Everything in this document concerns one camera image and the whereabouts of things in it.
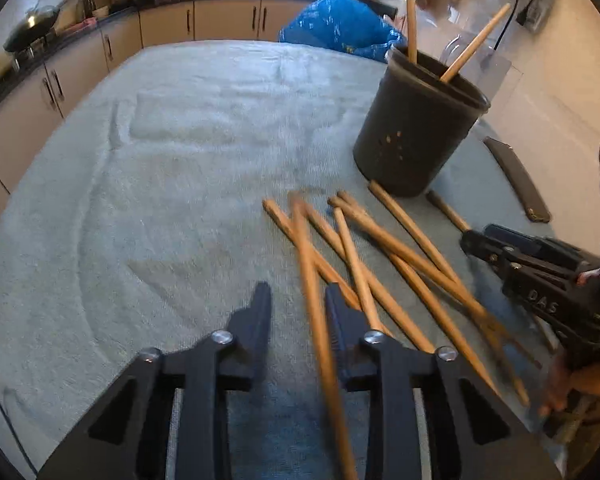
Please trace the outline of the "person right hand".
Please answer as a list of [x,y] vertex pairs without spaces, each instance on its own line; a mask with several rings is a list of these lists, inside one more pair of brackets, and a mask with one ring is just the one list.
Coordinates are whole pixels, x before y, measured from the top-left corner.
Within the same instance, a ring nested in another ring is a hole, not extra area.
[[539,413],[546,416],[551,411],[564,410],[572,390],[600,399],[600,362],[580,370],[570,370],[565,352],[561,351],[554,356],[550,366]]

